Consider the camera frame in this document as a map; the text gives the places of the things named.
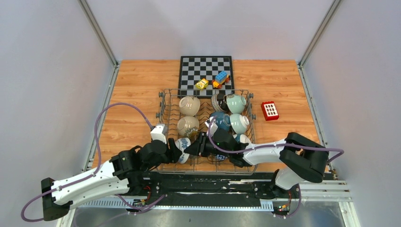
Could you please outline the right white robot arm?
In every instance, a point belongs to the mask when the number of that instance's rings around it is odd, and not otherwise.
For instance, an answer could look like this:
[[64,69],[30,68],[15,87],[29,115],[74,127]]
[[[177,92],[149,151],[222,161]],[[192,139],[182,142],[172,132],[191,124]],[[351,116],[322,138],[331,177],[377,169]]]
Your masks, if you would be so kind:
[[254,144],[218,129],[212,136],[201,133],[183,151],[194,156],[223,155],[237,167],[281,162],[286,167],[270,184],[272,195],[279,198],[303,181],[321,183],[329,161],[328,149],[295,132],[276,142]]

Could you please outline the beige floral bowl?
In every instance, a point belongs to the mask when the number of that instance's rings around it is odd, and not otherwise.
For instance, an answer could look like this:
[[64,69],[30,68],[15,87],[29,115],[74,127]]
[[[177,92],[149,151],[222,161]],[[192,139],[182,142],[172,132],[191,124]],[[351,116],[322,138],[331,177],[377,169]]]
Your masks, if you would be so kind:
[[194,137],[199,129],[199,120],[193,116],[185,116],[177,123],[177,131],[182,137]]

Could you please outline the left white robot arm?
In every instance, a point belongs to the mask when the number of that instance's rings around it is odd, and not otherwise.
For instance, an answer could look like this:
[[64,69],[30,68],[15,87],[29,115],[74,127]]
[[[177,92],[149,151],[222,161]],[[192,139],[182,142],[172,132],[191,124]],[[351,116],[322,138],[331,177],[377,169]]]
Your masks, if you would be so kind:
[[153,140],[144,146],[135,146],[119,152],[92,169],[65,180],[45,178],[41,181],[45,221],[59,219],[88,201],[110,195],[131,193],[140,195],[147,184],[144,172],[161,164],[186,162],[184,150],[191,145],[188,138],[167,142]]

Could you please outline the blue floral white bowl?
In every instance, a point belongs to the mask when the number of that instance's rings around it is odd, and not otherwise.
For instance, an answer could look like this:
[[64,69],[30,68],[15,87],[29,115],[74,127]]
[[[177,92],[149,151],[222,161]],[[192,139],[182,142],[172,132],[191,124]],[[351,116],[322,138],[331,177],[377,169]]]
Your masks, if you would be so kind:
[[190,154],[185,153],[184,150],[187,149],[191,145],[191,141],[189,138],[180,138],[175,141],[175,145],[182,152],[181,156],[178,159],[178,163],[184,164],[188,159]]

